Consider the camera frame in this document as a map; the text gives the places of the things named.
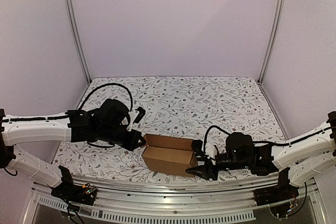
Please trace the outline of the brown cardboard box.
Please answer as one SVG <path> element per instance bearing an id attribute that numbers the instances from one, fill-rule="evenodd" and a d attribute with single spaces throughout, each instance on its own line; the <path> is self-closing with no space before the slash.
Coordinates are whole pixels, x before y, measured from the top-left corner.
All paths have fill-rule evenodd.
<path id="1" fill-rule="evenodd" d="M 198 161 L 192 150 L 192 139 L 146 134 L 142 158 L 149 170 L 166 175 L 194 178 L 186 172 Z"/>

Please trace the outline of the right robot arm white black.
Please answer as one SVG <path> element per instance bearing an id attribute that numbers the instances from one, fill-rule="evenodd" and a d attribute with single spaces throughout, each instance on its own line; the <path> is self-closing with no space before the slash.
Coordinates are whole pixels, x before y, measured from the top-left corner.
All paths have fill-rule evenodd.
<path id="1" fill-rule="evenodd" d="M 271 190 L 276 201 L 291 194 L 307 180 L 335 165 L 335 112 L 312 131 L 283 143 L 253 141 L 241 132 L 227 135 L 225 152 L 216 146 L 208 148 L 207 140 L 193 140 L 192 150 L 203 164 L 186 170 L 205 180 L 217 180 L 222 170 L 248 169 L 257 176 L 278 172 L 283 178 Z"/>

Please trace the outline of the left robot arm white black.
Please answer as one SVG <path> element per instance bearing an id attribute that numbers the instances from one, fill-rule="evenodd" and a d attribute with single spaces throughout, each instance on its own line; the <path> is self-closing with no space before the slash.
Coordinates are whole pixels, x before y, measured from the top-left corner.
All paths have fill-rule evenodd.
<path id="1" fill-rule="evenodd" d="M 49 116 L 17 117 L 1 109 L 1 168 L 24 173 L 58 192 L 67 200 L 78 195 L 70 171 L 40 160 L 20 147 L 21 143 L 62 141 L 109 145 L 133 151 L 146 144 L 141 132 L 134 129 L 145 116 L 145 109 L 128 109 L 118 100 L 107 99 L 97 109 L 69 110 Z"/>

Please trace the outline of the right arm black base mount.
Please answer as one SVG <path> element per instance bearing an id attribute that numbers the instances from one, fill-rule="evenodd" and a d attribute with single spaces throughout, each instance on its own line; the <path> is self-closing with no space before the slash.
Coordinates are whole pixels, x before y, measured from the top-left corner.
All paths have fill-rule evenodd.
<path id="1" fill-rule="evenodd" d="M 269 205 L 284 200 L 294 199 L 299 196 L 298 187 L 290 185 L 288 178 L 290 168 L 283 169 L 278 176 L 278 182 L 274 186 L 254 190 L 254 200 L 257 206 Z M 286 218 L 292 211 L 293 204 L 286 203 L 270 207 L 271 214 L 278 218 Z"/>

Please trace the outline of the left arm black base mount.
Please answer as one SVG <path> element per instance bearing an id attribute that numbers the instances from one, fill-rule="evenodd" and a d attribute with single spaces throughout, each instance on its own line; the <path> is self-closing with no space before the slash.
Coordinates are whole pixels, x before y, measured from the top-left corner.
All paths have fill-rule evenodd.
<path id="1" fill-rule="evenodd" d="M 61 183 L 56 187 L 51 187 L 51 195 L 58 197 L 65 202 L 76 202 L 79 204 L 93 206 L 97 187 L 89 183 L 75 185 L 69 169 L 58 166 L 61 171 Z"/>

